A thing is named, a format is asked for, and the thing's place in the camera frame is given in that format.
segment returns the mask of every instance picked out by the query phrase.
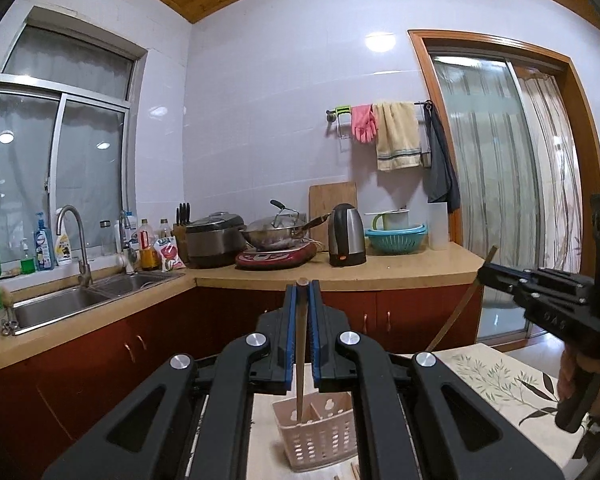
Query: wall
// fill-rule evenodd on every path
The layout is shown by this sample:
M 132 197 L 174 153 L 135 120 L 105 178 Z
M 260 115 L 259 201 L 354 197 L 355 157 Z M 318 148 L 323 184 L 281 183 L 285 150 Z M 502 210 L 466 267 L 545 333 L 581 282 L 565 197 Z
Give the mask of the wall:
M 423 220 L 423 170 L 377 172 L 373 147 L 337 139 L 325 118 L 336 105 L 427 97 L 410 28 L 570 56 L 600 135 L 600 31 L 551 0 L 241 0 L 192 26 L 183 130 L 192 216 L 230 210 L 249 221 L 272 214 L 271 198 L 307 210 L 310 185 L 352 178 L 361 212 L 408 203 Z M 375 31 L 394 32 L 395 48 L 368 50 Z
M 139 99 L 132 108 L 137 113 L 137 211 L 155 228 L 161 217 L 174 221 L 183 196 L 180 147 L 189 22 L 158 0 L 16 0 L 0 22 L 0 70 L 33 6 L 91 23 L 147 51 Z M 159 107 L 167 113 L 151 115 Z

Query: double basin sink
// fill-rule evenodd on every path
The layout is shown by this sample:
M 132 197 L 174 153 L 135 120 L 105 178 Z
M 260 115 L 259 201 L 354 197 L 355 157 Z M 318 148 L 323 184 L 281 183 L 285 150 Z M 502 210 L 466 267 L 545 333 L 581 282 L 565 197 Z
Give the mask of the double basin sink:
M 20 301 L 13 305 L 13 312 L 18 321 L 18 328 L 14 333 L 18 335 L 29 332 L 179 276 L 180 274 L 160 271 L 136 272 L 130 276 L 116 274 L 93 282 L 88 288 L 75 286 L 32 300 Z

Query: plastic bag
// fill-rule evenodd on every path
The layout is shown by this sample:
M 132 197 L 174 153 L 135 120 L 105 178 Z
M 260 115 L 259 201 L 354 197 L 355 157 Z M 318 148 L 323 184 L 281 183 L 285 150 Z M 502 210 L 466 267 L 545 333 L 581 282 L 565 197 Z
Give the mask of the plastic bag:
M 160 254 L 162 270 L 184 269 L 184 264 L 178 256 L 178 245 L 176 244 L 175 236 L 156 240 L 154 249 Z

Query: wooden cutting board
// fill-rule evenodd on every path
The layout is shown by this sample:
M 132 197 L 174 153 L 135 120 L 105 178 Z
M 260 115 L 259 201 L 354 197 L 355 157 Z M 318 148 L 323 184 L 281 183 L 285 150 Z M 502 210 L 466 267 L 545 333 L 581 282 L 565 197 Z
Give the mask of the wooden cutting board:
M 309 188 L 309 220 L 330 213 L 338 204 L 347 203 L 358 207 L 358 190 L 355 182 L 337 182 L 336 184 L 320 184 Z M 329 250 L 327 232 L 329 222 L 311 229 L 310 236 Z

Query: rice cooker lid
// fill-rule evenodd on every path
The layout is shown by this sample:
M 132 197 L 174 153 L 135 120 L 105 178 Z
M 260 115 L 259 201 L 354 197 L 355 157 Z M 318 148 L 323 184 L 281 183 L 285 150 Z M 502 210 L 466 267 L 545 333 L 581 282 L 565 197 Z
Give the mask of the rice cooker lid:
M 240 225 L 244 225 L 244 220 L 240 215 L 228 213 L 227 211 L 218 211 L 187 224 L 187 234 L 220 231 Z

